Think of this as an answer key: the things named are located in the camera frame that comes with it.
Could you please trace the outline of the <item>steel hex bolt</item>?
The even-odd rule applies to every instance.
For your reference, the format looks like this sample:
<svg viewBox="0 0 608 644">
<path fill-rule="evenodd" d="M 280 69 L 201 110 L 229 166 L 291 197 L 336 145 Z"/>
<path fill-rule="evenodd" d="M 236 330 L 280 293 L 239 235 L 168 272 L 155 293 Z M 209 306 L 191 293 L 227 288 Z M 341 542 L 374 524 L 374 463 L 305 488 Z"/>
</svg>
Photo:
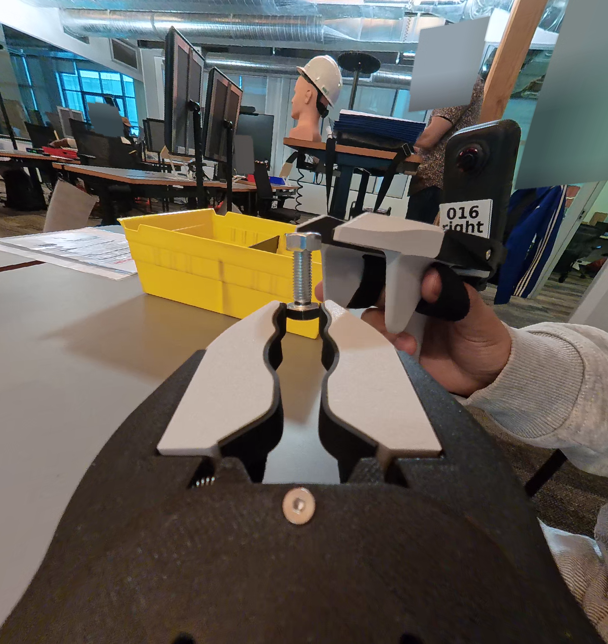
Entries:
<svg viewBox="0 0 608 644">
<path fill-rule="evenodd" d="M 292 301 L 286 304 L 286 315 L 296 321 L 319 317 L 319 304 L 313 298 L 311 255 L 310 251 L 293 252 Z"/>
</svg>

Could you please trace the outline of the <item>grey desk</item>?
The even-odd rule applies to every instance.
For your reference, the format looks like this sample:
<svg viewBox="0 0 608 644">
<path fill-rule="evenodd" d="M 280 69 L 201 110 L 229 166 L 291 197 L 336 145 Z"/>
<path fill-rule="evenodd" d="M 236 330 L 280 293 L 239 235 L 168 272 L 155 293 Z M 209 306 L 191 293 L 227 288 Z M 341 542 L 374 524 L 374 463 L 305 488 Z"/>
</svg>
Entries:
<svg viewBox="0 0 608 644">
<path fill-rule="evenodd" d="M 286 333 L 263 484 L 161 455 L 179 403 L 241 374 L 233 319 L 43 264 L 0 273 L 0 643 L 331 642 L 338 462 L 323 343 Z"/>
</svg>

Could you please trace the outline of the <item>laminated paper sheet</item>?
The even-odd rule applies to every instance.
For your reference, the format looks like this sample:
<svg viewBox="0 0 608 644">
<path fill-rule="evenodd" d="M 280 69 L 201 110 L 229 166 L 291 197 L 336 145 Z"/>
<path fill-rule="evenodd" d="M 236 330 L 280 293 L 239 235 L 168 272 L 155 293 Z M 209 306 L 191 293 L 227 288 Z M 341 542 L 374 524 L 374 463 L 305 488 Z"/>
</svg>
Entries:
<svg viewBox="0 0 608 644">
<path fill-rule="evenodd" d="M 114 280 L 138 272 L 121 229 L 85 227 L 4 237 L 0 251 Z"/>
</svg>

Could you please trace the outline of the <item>person's grey sweatshirt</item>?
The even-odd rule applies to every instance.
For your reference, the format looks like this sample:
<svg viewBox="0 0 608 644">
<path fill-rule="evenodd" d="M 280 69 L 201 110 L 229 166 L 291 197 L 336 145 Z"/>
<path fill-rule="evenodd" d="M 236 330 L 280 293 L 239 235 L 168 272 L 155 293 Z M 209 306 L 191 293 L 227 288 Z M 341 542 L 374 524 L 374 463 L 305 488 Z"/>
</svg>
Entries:
<svg viewBox="0 0 608 644">
<path fill-rule="evenodd" d="M 566 586 L 608 643 L 608 503 L 599 511 L 593 538 L 540 525 Z"/>
</svg>

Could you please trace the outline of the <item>long wooden top table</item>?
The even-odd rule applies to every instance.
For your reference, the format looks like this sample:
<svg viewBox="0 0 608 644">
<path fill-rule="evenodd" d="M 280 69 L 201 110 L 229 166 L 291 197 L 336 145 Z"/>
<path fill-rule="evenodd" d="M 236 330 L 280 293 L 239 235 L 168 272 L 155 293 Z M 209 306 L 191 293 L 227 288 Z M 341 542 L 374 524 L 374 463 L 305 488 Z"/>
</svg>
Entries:
<svg viewBox="0 0 608 644">
<path fill-rule="evenodd" d="M 227 198 L 224 181 L 206 180 L 200 189 L 196 180 L 175 173 L 119 169 L 53 162 L 52 168 L 69 181 L 79 179 L 91 194 L 98 196 L 106 216 L 115 218 L 118 198 L 152 198 L 162 202 L 175 197 L 196 201 L 203 207 Z"/>
<path fill-rule="evenodd" d="M 15 211 L 47 208 L 42 184 L 55 186 L 54 163 L 79 165 L 80 160 L 26 151 L 0 151 L 0 175 L 4 181 L 5 204 Z"/>
</svg>

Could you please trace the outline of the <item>mannequin head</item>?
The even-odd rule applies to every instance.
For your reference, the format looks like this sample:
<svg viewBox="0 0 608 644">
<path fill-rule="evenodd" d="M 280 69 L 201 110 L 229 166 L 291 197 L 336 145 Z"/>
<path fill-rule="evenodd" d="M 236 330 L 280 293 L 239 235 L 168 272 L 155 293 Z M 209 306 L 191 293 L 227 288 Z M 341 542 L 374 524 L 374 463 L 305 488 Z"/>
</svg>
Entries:
<svg viewBox="0 0 608 644">
<path fill-rule="evenodd" d="M 288 138 L 299 141 L 320 142 L 321 123 L 328 112 L 329 102 L 317 87 L 299 76 L 294 86 L 291 117 L 295 122 Z"/>
</svg>

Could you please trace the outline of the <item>person's right forearm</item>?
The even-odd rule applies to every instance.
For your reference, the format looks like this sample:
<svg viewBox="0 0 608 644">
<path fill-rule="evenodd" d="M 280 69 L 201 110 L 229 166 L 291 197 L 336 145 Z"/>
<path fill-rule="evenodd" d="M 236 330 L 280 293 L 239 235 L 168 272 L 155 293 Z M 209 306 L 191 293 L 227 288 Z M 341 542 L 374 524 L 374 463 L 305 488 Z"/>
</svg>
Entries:
<svg viewBox="0 0 608 644">
<path fill-rule="evenodd" d="M 608 332 L 567 323 L 507 329 L 504 369 L 457 399 L 517 440 L 560 449 L 578 469 L 608 478 Z"/>
</svg>

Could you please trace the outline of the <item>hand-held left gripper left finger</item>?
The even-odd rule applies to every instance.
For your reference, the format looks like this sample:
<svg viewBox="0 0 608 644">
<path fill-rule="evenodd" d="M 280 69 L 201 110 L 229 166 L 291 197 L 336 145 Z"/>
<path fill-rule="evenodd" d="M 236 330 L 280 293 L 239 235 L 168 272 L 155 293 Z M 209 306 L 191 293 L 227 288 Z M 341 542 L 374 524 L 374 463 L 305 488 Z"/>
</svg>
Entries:
<svg viewBox="0 0 608 644">
<path fill-rule="evenodd" d="M 285 312 L 284 303 L 269 302 L 208 345 L 157 444 L 160 455 L 221 457 L 276 413 Z"/>
</svg>

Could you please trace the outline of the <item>stack of blue sheets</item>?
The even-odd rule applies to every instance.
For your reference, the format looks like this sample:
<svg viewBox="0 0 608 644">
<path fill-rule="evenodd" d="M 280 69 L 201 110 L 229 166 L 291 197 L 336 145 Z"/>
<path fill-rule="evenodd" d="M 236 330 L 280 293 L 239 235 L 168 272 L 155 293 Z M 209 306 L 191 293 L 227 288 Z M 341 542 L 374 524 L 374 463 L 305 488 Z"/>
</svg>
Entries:
<svg viewBox="0 0 608 644">
<path fill-rule="evenodd" d="M 333 122 L 333 131 L 353 135 L 372 135 L 414 144 L 426 128 L 426 123 L 397 117 L 373 115 L 343 109 Z"/>
</svg>

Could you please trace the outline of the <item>black office chair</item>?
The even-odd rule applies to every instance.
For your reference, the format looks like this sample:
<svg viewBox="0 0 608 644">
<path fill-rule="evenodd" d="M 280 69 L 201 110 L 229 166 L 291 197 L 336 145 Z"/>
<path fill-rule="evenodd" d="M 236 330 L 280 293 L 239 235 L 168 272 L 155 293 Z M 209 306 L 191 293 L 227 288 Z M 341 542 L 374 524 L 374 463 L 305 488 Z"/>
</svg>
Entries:
<svg viewBox="0 0 608 644">
<path fill-rule="evenodd" d="M 296 224 L 301 213 L 295 208 L 285 207 L 289 199 L 296 199 L 293 190 L 275 191 L 270 183 L 268 168 L 263 162 L 254 162 L 254 181 L 256 187 L 256 209 L 258 216 L 266 220 Z"/>
</svg>

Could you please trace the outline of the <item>person's right hand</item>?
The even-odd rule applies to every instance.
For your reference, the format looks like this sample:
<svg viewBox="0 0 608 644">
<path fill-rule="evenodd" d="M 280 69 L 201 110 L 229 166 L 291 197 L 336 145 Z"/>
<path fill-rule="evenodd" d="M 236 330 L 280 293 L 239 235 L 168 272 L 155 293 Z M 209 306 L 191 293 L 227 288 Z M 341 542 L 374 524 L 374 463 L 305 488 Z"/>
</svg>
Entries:
<svg viewBox="0 0 608 644">
<path fill-rule="evenodd" d="M 465 285 L 469 313 L 460 321 L 428 318 L 421 344 L 406 332 L 392 334 L 385 325 L 385 299 L 364 310 L 361 319 L 380 332 L 398 351 L 418 358 L 420 365 L 446 391 L 467 398 L 490 385 L 506 366 L 512 339 L 507 327 L 480 294 Z"/>
</svg>

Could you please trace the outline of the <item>black round floor lamp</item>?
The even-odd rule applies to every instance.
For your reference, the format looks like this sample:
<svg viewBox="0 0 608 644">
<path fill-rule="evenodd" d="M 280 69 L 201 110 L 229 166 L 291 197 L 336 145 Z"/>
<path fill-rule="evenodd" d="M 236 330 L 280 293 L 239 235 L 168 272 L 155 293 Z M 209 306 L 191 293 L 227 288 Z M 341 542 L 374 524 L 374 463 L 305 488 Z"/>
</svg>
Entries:
<svg viewBox="0 0 608 644">
<path fill-rule="evenodd" d="M 381 67 L 380 60 L 366 52 L 343 52 L 338 57 L 338 64 L 342 70 L 353 74 L 351 92 L 349 96 L 348 109 L 353 110 L 355 105 L 356 91 L 361 75 L 372 75 L 378 72 Z"/>
</svg>

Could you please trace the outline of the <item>yellow plastic bin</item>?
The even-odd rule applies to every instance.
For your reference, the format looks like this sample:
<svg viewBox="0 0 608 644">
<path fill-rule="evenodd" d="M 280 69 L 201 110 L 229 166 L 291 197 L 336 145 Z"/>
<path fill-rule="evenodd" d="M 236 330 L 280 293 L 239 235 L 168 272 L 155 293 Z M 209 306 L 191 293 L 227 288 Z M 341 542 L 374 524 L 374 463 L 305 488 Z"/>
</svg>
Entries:
<svg viewBox="0 0 608 644">
<path fill-rule="evenodd" d="M 295 226 L 212 209 L 119 220 L 146 294 L 233 318 L 292 301 Z"/>
</svg>

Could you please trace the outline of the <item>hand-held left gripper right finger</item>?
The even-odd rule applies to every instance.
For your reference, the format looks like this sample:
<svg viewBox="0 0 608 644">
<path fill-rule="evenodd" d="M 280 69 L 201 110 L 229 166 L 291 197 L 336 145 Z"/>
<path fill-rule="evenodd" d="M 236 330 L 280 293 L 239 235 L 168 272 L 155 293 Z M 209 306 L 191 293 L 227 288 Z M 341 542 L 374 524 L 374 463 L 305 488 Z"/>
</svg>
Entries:
<svg viewBox="0 0 608 644">
<path fill-rule="evenodd" d="M 377 459 L 438 457 L 442 447 L 395 347 L 332 300 L 321 312 L 336 349 L 326 379 L 333 420 L 374 447 Z"/>
</svg>

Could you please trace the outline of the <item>black computer monitor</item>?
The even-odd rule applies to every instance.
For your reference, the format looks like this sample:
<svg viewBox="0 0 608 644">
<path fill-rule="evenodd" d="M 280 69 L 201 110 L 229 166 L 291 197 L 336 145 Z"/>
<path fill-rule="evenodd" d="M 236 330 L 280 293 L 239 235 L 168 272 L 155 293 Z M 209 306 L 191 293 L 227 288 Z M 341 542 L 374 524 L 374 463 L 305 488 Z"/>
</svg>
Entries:
<svg viewBox="0 0 608 644">
<path fill-rule="evenodd" d="M 252 139 L 254 160 L 263 162 L 268 170 L 272 166 L 272 148 L 274 134 L 274 116 L 245 113 L 242 111 L 237 123 L 237 135 Z"/>
</svg>

